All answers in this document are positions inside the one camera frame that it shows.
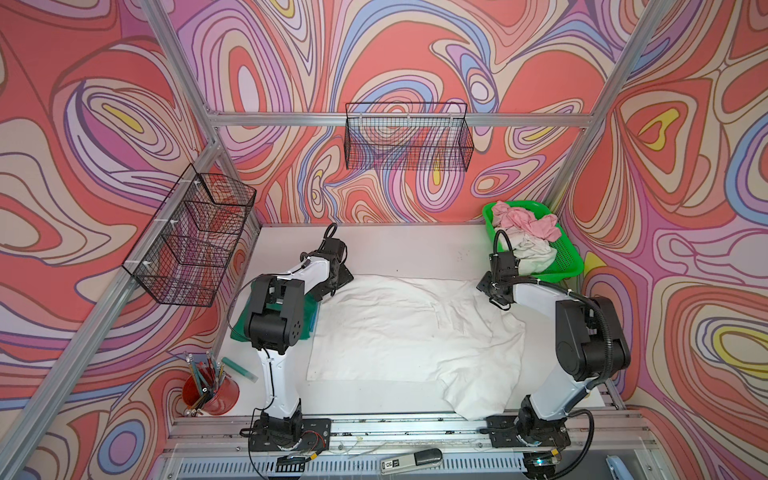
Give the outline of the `green plastic basket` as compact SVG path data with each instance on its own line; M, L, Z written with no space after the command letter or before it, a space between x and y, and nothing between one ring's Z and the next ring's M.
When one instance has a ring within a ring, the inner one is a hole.
M482 219L484 220L484 223L485 223L485 229L486 229L488 238L491 241L491 248L494 248L494 239L496 237L496 233L498 231L504 231L501 228L494 228L492 226L491 207L497 202L486 204L481 211ZM526 208L532 211L537 218L541 218L545 214L554 214L551 212L551 210L547 206L535 201L522 200L522 201L501 201L501 202L507 203L512 207ZM558 219L558 227L562 232L561 238L555 242L549 242L550 245L557 250L557 255L554 263L550 267L548 267L544 272L531 275L543 281L552 282L552 283L557 283L568 278L576 277L580 275L584 270L584 261L582 260L575 246L572 244L572 242L568 238L568 235L565 233L563 227L560 225L559 219ZM508 238L511 233L514 233L514 231L510 233L507 233L506 231L504 232L506 233ZM501 236L497 245L498 251L499 252L508 251L509 246L511 246L510 243L507 243L505 241L505 238Z

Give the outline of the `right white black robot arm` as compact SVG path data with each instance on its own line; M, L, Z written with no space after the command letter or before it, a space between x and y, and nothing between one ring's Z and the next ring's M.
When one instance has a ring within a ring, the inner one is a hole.
M574 407L593 389L628 369L630 346L612 300L587 297L571 289L520 273L506 231L498 230L489 255L490 268L477 285L502 311L527 306L554 321L557 365L544 383L524 397L511 427L490 435L515 436L522 445L570 444L565 428Z

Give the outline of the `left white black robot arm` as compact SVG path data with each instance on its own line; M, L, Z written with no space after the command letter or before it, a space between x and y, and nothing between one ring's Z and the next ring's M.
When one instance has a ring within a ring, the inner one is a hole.
M330 224L319 247L302 253L288 272L261 274L251 282L242 333L259 353L267 393L266 405L254 409L251 426L244 431L251 452L325 447L321 429L303 424L297 381L285 363L303 331L306 300L320 302L354 279L346 266L347 246L335 236L337 229Z

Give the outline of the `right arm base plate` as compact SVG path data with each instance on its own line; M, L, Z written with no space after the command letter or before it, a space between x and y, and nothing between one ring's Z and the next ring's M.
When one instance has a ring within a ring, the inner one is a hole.
M480 429L494 448L544 448L562 450L571 445L566 419L542 420L533 412L521 411L517 416L491 416Z

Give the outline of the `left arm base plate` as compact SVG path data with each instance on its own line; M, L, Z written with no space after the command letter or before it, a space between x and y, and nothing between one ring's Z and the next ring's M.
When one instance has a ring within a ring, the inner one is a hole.
M257 419L241 434L247 439L250 452L311 452L328 449L332 421L330 418L301 420Z

